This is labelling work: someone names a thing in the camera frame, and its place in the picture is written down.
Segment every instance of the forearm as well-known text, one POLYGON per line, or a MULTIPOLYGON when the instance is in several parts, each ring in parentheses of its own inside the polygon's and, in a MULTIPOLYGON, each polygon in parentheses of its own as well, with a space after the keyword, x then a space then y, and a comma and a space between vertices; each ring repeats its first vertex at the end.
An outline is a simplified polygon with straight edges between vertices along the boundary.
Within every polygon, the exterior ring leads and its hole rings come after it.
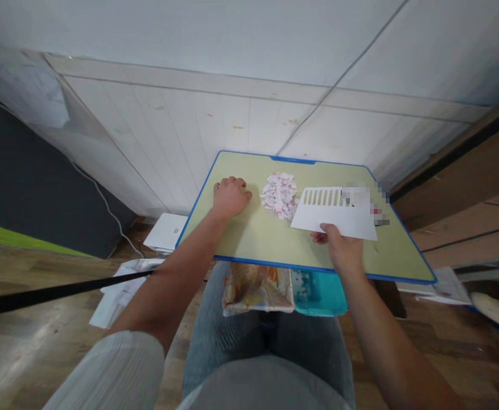
POLYGON ((341 275, 365 362, 392 409, 464 408, 461 399, 415 348, 362 272, 341 275))
POLYGON ((158 338, 167 352, 227 224, 227 219, 210 211, 139 288, 108 334, 144 331, 158 338))

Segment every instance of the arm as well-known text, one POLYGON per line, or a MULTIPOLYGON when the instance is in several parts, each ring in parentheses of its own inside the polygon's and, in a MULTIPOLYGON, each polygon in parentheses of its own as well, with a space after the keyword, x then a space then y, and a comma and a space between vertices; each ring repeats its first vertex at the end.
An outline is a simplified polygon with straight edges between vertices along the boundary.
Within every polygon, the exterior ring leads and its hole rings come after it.
POLYGON ((316 243, 328 243, 340 276, 365 362, 376 377, 391 409, 465 408, 446 380, 414 347, 365 277, 363 241, 340 235, 336 226, 322 224, 313 232, 316 243))
POLYGON ((107 335, 122 330, 146 332, 156 337, 167 353, 226 226, 251 199, 245 186, 243 179, 235 177, 215 184, 211 210, 143 283, 107 335))

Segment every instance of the hand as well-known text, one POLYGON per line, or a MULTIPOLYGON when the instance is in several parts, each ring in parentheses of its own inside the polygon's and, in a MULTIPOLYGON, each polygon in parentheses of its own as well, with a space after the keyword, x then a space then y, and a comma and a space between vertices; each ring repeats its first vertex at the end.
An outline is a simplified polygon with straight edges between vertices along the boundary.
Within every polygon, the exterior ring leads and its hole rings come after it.
POLYGON ((253 196, 244 188, 246 183, 242 178, 223 178, 221 183, 213 187, 212 211, 219 217, 230 219, 242 212, 253 196))
POLYGON ((325 231, 312 232, 314 243, 329 244, 329 256, 335 270, 344 278, 346 276, 363 276, 363 239, 342 236, 333 224, 321 224, 325 231))

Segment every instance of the blue handle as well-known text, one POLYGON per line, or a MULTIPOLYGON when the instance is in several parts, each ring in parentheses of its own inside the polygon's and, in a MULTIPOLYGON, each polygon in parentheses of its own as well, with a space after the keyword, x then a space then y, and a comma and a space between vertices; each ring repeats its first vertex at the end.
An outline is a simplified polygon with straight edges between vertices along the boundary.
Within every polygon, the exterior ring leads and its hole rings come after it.
POLYGON ((272 158, 272 161, 305 163, 305 164, 309 164, 309 165, 313 165, 313 164, 316 163, 315 161, 312 161, 310 159, 297 159, 297 158, 275 157, 273 155, 270 155, 269 157, 272 158))

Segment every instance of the jeans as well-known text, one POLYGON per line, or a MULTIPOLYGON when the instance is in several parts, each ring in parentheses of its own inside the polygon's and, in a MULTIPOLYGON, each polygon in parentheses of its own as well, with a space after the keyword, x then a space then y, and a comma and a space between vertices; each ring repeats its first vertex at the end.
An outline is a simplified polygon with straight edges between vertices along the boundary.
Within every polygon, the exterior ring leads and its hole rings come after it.
POLYGON ((355 408, 352 362, 337 318, 274 313, 275 326, 265 338, 259 312, 222 315, 229 268, 228 262, 217 263, 205 287, 183 372, 183 398, 225 363, 273 354, 321 378, 355 408))

